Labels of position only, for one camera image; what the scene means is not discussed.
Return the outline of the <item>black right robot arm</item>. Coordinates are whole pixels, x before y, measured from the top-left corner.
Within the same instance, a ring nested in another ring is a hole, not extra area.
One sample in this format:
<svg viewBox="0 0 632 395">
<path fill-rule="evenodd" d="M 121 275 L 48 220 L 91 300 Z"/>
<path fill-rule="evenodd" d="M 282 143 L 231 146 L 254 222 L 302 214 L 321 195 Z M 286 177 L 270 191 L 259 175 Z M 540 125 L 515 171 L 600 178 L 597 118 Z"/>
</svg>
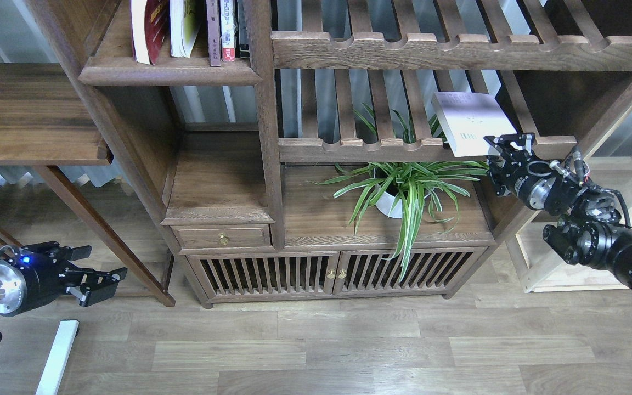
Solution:
<svg viewBox="0 0 632 395">
<path fill-rule="evenodd" d="M 514 195 L 529 209 L 557 216 L 543 230 L 544 241 L 565 263 L 612 273 L 632 290 L 632 225 L 621 193 L 589 177 L 577 146 L 561 161 L 532 150 L 531 133 L 487 136 L 488 175 L 499 196 Z"/>
</svg>

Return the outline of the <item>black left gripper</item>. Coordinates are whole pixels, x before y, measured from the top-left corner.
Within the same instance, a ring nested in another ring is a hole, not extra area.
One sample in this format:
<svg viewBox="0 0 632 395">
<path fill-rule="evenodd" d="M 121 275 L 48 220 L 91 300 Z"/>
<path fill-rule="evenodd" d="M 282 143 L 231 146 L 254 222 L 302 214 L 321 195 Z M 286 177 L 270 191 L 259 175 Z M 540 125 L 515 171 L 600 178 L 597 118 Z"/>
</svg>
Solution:
<svg viewBox="0 0 632 395">
<path fill-rule="evenodd" d="M 80 307 L 112 298 L 128 268 L 97 272 L 71 263 L 88 258 L 91 250 L 90 245 L 68 247 L 48 241 L 22 246 L 14 258 L 0 258 L 0 315 L 14 317 L 65 294 L 77 297 Z"/>
</svg>

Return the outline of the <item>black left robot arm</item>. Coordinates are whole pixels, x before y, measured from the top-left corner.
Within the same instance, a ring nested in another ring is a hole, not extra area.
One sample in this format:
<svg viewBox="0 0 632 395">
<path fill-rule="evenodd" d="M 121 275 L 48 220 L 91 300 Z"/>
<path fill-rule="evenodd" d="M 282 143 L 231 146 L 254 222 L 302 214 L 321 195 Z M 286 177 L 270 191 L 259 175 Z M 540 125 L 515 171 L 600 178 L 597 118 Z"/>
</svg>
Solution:
<svg viewBox="0 0 632 395">
<path fill-rule="evenodd" d="M 60 246 L 56 241 L 0 248 L 0 315 L 16 315 L 44 307 L 56 298 L 71 294 L 80 307 L 112 298 L 128 269 L 97 272 L 80 268 L 72 261 L 87 258 L 90 245 Z"/>
</svg>

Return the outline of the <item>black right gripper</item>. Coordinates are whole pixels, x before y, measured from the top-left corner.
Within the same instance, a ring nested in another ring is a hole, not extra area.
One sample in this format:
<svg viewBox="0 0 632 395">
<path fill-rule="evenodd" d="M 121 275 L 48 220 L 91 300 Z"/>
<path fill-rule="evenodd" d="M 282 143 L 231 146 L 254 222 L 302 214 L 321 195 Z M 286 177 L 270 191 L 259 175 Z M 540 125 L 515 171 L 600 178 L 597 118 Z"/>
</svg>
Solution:
<svg viewBox="0 0 632 395">
<path fill-rule="evenodd" d="M 492 147 L 486 156 L 487 175 L 497 196 L 514 195 L 529 209 L 557 212 L 560 210 L 558 174 L 547 161 L 536 159 L 532 145 L 534 133 L 508 133 L 486 136 Z"/>
</svg>

